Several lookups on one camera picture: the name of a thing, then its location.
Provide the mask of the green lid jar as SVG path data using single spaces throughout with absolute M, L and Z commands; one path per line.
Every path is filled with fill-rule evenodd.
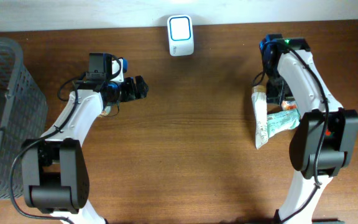
M 102 118 L 102 117 L 112 116 L 111 112 L 112 112 L 112 106 L 106 106 L 102 110 L 102 112 L 98 115 L 98 117 Z

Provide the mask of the light green wipes packet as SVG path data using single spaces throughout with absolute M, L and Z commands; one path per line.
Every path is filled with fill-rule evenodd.
M 295 129 L 300 124 L 300 113 L 297 109 L 280 111 L 267 115 L 268 138 L 286 131 Z

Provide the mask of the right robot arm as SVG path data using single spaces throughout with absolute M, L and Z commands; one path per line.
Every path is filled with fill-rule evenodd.
M 304 38 L 268 34 L 259 44 L 267 101 L 294 100 L 300 124 L 290 142 L 293 179 L 274 223 L 311 223 L 327 185 L 350 164 L 358 133 L 358 114 L 328 90 Z

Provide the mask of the white tube gold cap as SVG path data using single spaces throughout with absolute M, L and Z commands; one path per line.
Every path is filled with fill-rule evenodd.
M 255 116 L 255 147 L 260 149 L 269 140 L 267 131 L 266 87 L 257 85 L 252 88 L 252 106 Z

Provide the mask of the orange Kleenex tissue pack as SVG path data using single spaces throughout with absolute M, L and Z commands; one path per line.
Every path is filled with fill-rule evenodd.
M 298 107 L 297 107 L 296 101 L 283 100 L 281 103 L 281 108 L 282 108 L 282 110 L 286 111 L 286 110 L 295 110 Z

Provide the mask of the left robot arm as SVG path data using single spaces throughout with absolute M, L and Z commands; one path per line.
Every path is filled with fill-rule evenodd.
M 108 53 L 91 53 L 89 68 L 67 81 L 66 106 L 38 139 L 28 139 L 14 159 L 21 163 L 26 205 L 38 209 L 38 220 L 62 223 L 106 223 L 88 197 L 90 179 L 82 145 L 98 117 L 113 106 L 143 99 L 148 85 L 142 76 L 125 77 L 127 60 Z

